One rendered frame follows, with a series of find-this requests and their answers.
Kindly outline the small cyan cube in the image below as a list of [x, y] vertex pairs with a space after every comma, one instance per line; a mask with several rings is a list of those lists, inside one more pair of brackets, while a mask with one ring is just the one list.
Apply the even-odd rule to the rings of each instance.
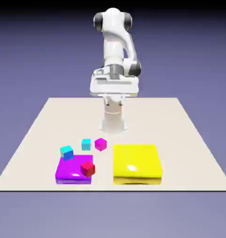
[[90, 139], [82, 139], [81, 149], [83, 151], [90, 151], [91, 150], [91, 140]]

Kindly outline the small magenta cube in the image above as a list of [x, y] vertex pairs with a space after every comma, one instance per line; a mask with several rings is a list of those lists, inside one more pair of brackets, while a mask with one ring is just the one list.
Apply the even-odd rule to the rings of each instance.
[[103, 138], [99, 138], [94, 142], [95, 148], [99, 151], [103, 151], [107, 148], [107, 141]]

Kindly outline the large yellow box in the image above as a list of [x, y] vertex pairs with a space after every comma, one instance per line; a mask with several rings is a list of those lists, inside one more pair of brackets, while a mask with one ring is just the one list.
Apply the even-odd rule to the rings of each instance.
[[162, 166], [152, 144], [118, 144], [113, 146], [113, 182], [116, 185], [159, 185]]

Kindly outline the small blue cube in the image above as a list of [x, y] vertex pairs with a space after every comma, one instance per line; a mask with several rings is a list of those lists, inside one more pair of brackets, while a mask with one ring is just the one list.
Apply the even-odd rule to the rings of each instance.
[[60, 155], [64, 161], [70, 160], [74, 158], [73, 149], [70, 145], [63, 146], [60, 148]]

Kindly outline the large magenta box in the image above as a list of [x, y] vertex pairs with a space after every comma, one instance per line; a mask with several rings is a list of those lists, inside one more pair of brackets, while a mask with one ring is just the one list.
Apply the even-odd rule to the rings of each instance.
[[91, 184], [91, 176], [86, 177], [81, 172], [80, 166], [87, 161], [93, 163], [93, 155], [74, 155], [73, 159], [64, 160], [60, 158], [56, 173], [56, 184]]

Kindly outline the small red cube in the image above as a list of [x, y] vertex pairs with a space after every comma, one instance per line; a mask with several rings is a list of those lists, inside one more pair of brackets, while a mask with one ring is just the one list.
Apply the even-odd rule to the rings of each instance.
[[80, 171], [84, 176], [90, 177], [95, 174], [95, 164], [91, 161], [87, 161], [80, 165]]

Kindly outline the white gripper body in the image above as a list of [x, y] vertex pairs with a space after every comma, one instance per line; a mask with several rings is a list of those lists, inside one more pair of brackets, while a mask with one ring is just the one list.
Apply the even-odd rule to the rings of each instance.
[[139, 92], [139, 78], [119, 75], [119, 79], [110, 79], [109, 74], [95, 75], [91, 77], [90, 93], [93, 96], [106, 94], [124, 94], [137, 96]]

